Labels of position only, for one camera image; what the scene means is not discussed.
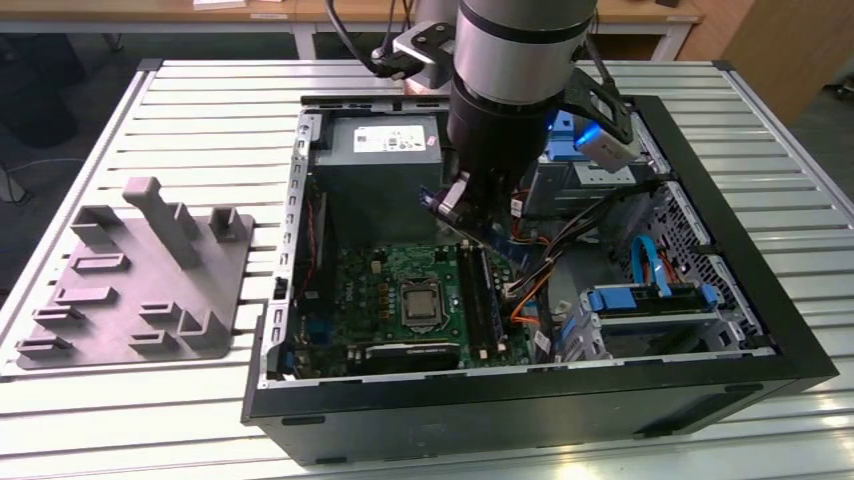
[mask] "slotted metal table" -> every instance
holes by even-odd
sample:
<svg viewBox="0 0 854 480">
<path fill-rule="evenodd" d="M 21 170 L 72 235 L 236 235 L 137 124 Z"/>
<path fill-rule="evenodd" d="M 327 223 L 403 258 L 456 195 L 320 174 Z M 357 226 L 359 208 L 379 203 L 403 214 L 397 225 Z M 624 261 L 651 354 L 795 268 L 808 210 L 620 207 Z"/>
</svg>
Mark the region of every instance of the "slotted metal table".
<svg viewBox="0 0 854 480">
<path fill-rule="evenodd" d="M 391 93 L 348 61 L 167 61 L 139 71 L 0 314 L 0 477 L 728 479 L 854 471 L 854 209 L 735 72 L 614 62 L 626 94 L 658 95 L 840 375 L 687 437 L 304 470 L 240 424 L 251 332 L 269 293 L 293 127 L 304 94 Z M 235 205 L 259 224 L 233 348 L 220 360 L 24 371 L 14 341 L 52 291 L 78 205 L 155 175 L 191 213 Z"/>
</svg>

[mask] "white label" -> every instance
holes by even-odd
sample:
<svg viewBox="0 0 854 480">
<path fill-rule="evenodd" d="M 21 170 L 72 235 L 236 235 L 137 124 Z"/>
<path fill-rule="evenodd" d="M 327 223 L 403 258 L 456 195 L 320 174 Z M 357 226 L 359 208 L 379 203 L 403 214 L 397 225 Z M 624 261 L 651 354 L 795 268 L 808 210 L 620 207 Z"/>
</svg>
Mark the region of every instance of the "white label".
<svg viewBox="0 0 854 480">
<path fill-rule="evenodd" d="M 512 199 L 509 200 L 509 215 L 512 215 L 516 218 L 522 218 L 522 206 L 524 204 L 522 203 L 522 200 L 518 199 Z"/>
<path fill-rule="evenodd" d="M 249 18 L 253 20 L 287 20 L 288 15 L 285 13 L 253 13 Z"/>
<path fill-rule="evenodd" d="M 540 332 L 539 330 L 536 331 L 536 335 L 534 335 L 534 343 L 543 350 L 543 352 L 548 353 L 548 351 L 551 350 L 551 340 L 546 338 L 546 335 L 543 335 L 543 332 Z"/>
<path fill-rule="evenodd" d="M 668 22 L 695 22 L 699 20 L 699 17 L 687 17 L 687 16 L 670 16 L 667 17 Z"/>
<path fill-rule="evenodd" d="M 372 152 L 423 152 L 424 127 L 401 125 L 392 127 L 359 127 L 353 132 L 352 151 Z"/>
</svg>

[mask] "motherboard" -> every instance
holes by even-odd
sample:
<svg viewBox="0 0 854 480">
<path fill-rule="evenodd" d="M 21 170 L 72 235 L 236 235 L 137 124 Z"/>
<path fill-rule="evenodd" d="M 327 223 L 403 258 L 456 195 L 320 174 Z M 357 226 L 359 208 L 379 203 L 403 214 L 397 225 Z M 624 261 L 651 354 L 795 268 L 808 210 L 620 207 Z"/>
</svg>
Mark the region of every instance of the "motherboard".
<svg viewBox="0 0 854 480">
<path fill-rule="evenodd" d="M 504 324 L 505 261 L 468 245 L 339 250 L 332 314 L 304 320 L 311 376 L 530 362 L 528 333 Z"/>
</svg>

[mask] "blue tab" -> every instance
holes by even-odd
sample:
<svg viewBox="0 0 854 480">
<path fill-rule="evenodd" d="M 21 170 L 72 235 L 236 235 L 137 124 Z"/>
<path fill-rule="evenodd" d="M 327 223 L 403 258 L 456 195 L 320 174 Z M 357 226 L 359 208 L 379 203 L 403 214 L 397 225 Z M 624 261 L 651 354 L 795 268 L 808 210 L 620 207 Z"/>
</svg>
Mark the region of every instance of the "blue tab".
<svg viewBox="0 0 854 480">
<path fill-rule="evenodd" d="M 552 140 L 548 142 L 548 159 L 552 162 L 568 162 L 574 160 L 586 159 L 584 154 L 579 153 L 575 150 L 575 145 L 572 144 L 572 140 Z"/>
<path fill-rule="evenodd" d="M 560 330 L 560 344 L 566 343 L 566 339 L 570 337 L 570 333 L 572 333 L 572 329 L 575 328 L 575 317 L 570 318 L 567 322 L 563 324 L 563 329 Z"/>
<path fill-rule="evenodd" d="M 568 139 L 572 140 L 575 135 L 575 125 L 572 122 L 572 114 L 560 111 L 558 113 L 558 118 L 555 118 L 555 123 L 551 127 L 551 138 L 552 139 Z"/>
<path fill-rule="evenodd" d="M 631 309 L 638 308 L 635 297 L 628 287 L 600 288 L 596 290 L 602 295 L 604 307 L 610 309 Z"/>
<path fill-rule="evenodd" d="M 602 294 L 598 290 L 594 290 L 587 294 L 587 301 L 590 302 L 590 309 L 598 312 L 604 308 L 604 302 L 602 301 Z"/>
<path fill-rule="evenodd" d="M 699 286 L 699 291 L 703 294 L 703 298 L 706 299 L 706 307 L 708 307 L 708 310 L 716 308 L 716 306 L 718 306 L 718 289 L 714 287 L 714 285 L 703 283 Z"/>
</svg>

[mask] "desk leg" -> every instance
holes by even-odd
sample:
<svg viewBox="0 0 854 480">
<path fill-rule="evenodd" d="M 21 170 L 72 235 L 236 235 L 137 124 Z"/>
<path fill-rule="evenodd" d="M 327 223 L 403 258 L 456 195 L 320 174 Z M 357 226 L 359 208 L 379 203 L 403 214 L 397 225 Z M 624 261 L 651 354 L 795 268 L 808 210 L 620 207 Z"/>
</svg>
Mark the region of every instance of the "desk leg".
<svg viewBox="0 0 854 480">
<path fill-rule="evenodd" d="M 313 23 L 292 24 L 293 39 L 296 40 L 296 53 L 300 60 L 316 60 L 317 51 L 315 50 L 315 31 Z"/>
<path fill-rule="evenodd" d="M 111 52 L 115 53 L 121 51 L 124 44 L 121 43 L 120 33 L 101 33 L 101 38 L 104 39 L 104 42 L 107 42 Z"/>
<path fill-rule="evenodd" d="M 658 47 L 655 47 L 651 58 L 654 62 L 671 62 L 676 59 L 684 39 L 691 32 L 691 26 L 690 23 L 679 23 L 670 26 L 667 33 L 658 42 Z"/>
</svg>

